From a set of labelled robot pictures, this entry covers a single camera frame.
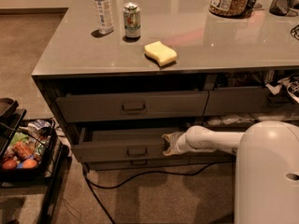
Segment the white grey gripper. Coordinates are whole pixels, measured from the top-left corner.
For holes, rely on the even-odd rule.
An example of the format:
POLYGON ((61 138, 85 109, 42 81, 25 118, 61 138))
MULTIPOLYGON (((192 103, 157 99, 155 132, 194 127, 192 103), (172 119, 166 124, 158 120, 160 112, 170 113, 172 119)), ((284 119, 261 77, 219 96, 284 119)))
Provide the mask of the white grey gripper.
POLYGON ((194 152, 199 148, 199 141, 194 133, 166 133, 162 135, 162 138, 170 144, 170 147, 163 152, 166 157, 194 152))

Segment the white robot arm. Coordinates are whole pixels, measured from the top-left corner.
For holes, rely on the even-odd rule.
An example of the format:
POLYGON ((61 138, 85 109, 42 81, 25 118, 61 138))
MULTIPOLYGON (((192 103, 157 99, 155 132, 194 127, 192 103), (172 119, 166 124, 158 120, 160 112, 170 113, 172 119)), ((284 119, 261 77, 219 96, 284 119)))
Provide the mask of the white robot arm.
POLYGON ((192 126, 167 133, 165 156, 222 150, 236 155, 235 224, 299 224, 299 127, 266 120, 244 132, 192 126))

